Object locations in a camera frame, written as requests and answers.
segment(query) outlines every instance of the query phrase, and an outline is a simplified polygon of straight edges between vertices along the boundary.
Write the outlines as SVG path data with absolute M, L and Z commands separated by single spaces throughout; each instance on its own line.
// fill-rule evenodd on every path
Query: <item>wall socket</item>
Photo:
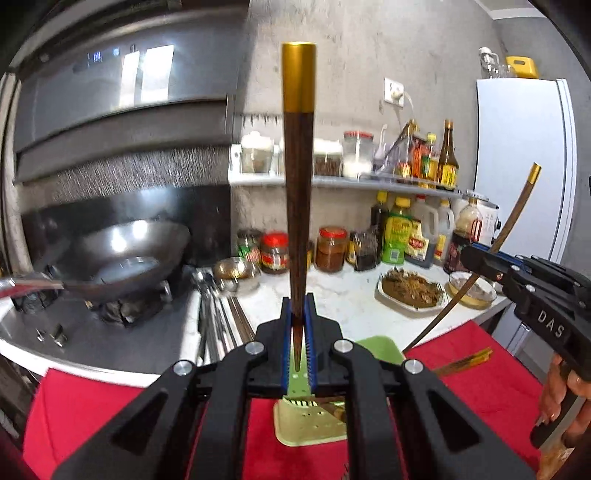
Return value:
M 384 102 L 403 108 L 404 85 L 394 80 L 384 79 Z

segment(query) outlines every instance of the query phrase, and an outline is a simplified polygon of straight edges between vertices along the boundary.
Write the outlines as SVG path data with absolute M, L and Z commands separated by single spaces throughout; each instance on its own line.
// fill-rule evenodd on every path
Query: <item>finger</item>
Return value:
M 555 353 L 554 355 L 552 355 L 552 361 L 550 362 L 550 365 L 560 365 L 562 363 L 562 357 Z
M 569 374 L 568 379 L 569 388 L 580 397 L 591 400 L 591 383 L 581 380 L 575 372 Z
M 591 423 L 591 401 L 585 402 L 576 420 L 565 432 L 565 445 L 574 446 Z
M 558 365 L 550 365 L 548 371 L 548 392 L 552 396 L 553 400 L 560 404 L 566 396 L 566 382 L 560 376 L 560 368 Z
M 540 413 L 546 425 L 549 424 L 550 420 L 555 420 L 560 415 L 560 403 L 554 400 L 549 390 L 550 386 L 546 384 L 540 397 Z

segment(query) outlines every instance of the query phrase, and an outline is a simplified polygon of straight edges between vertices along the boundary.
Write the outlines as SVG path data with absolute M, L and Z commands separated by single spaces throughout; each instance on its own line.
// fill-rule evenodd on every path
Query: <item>wok handle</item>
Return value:
M 63 282 L 50 278 L 5 277 L 0 278 L 0 299 L 24 297 L 40 290 L 61 290 Z

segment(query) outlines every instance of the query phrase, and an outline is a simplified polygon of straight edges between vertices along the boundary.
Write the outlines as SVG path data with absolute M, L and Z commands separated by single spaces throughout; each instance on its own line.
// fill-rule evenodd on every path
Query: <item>white countertop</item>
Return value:
M 378 301 L 375 298 L 378 278 L 390 268 L 391 265 L 381 264 L 374 270 L 355 272 L 346 264 L 343 271 L 328 275 L 312 266 L 307 276 L 307 291 L 314 294 L 318 314 L 337 320 L 345 338 L 361 340 L 375 335 L 385 335 L 394 340 L 402 350 L 435 318 L 437 312 L 431 312 L 426 316 L 414 315 L 408 310 L 386 306 Z M 440 267 L 433 266 L 425 270 L 405 263 L 404 268 L 419 272 L 429 280 L 441 284 L 447 281 L 447 274 Z M 282 299 L 288 297 L 289 292 L 288 274 L 263 274 L 260 287 L 252 294 L 240 297 L 240 304 L 254 330 L 261 323 L 279 318 Z M 443 335 L 471 319 L 483 323 L 509 304 L 510 301 L 502 296 L 499 296 L 487 310 L 473 310 L 458 304 L 421 343 Z M 198 341 L 197 306 L 198 303 L 191 309 L 194 313 L 187 316 L 184 324 L 181 358 L 195 358 Z M 225 307 L 231 319 L 227 303 Z M 10 299 L 0 300 L 0 319 L 13 308 Z M 6 337 L 0 338 L 0 354 L 38 375 L 45 375 L 49 368 L 55 368 L 93 380 L 134 387 L 146 387 L 158 378 L 158 375 L 154 374 L 126 371 L 124 365 L 120 370 L 108 370 L 66 362 L 19 348 Z
M 405 270 L 416 271 L 441 285 L 447 283 L 447 274 L 441 267 L 434 265 L 426 270 L 408 262 L 402 266 Z M 341 272 L 325 274 L 312 266 L 308 272 L 306 290 L 314 294 L 319 315 L 340 323 L 343 337 L 361 340 L 374 335 L 385 335 L 403 350 L 429 325 L 437 312 L 413 314 L 401 307 L 389 307 L 378 301 L 378 278 L 391 268 L 392 265 L 382 263 L 374 270 L 356 272 L 353 267 L 345 264 Z M 254 329 L 263 322 L 279 318 L 282 299 L 290 293 L 289 283 L 288 274 L 263 274 L 260 288 L 251 295 L 240 298 L 244 313 Z M 509 304 L 510 301 L 504 296 L 498 296 L 487 310 L 474 310 L 459 303 L 420 343 L 428 342 L 472 319 L 483 323 Z

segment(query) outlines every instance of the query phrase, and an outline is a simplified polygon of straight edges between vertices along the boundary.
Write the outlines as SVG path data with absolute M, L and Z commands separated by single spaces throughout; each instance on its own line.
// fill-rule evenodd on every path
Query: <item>refrigerator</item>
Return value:
M 573 218 L 577 145 L 573 106 L 564 79 L 483 79 L 478 91 L 478 159 L 474 190 L 499 206 L 505 222 L 533 162 L 538 183 L 501 250 L 560 263 Z M 550 348 L 510 307 L 493 337 L 510 353 L 522 348 L 542 369 Z

